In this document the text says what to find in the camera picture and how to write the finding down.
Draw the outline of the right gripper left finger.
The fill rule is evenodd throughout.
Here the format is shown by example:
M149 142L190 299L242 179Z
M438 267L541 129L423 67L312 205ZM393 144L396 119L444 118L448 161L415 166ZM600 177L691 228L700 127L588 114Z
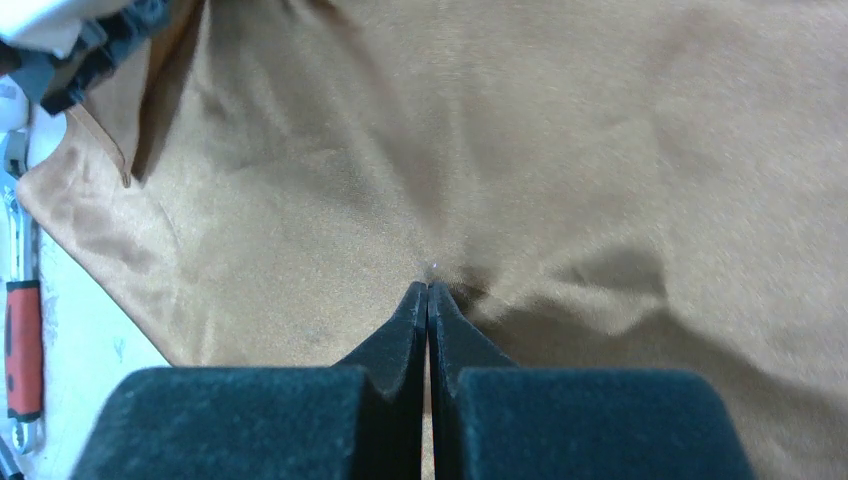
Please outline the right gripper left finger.
M159 367L112 392L76 479L417 479L428 289L327 367Z

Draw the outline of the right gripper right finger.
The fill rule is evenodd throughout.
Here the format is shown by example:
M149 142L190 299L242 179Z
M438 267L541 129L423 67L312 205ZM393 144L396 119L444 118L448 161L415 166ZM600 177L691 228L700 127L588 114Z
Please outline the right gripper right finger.
M517 365L429 288L439 479L750 479L728 412L680 370Z

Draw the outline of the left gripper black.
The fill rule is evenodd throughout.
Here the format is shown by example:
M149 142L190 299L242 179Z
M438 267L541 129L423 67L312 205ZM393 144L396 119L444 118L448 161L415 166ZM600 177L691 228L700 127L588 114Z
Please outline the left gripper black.
M9 115L26 117L31 105L56 115L81 103L87 90L111 76L173 17L172 1L131 1L86 21L66 58L9 46Z

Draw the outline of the orange cloth napkin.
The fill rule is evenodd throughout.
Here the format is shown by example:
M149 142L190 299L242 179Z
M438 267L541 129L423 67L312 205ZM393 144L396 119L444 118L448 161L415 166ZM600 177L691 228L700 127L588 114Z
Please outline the orange cloth napkin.
M847 475L843 1L203 1L72 113L38 222L171 362L314 365L448 283L523 364L694 370Z

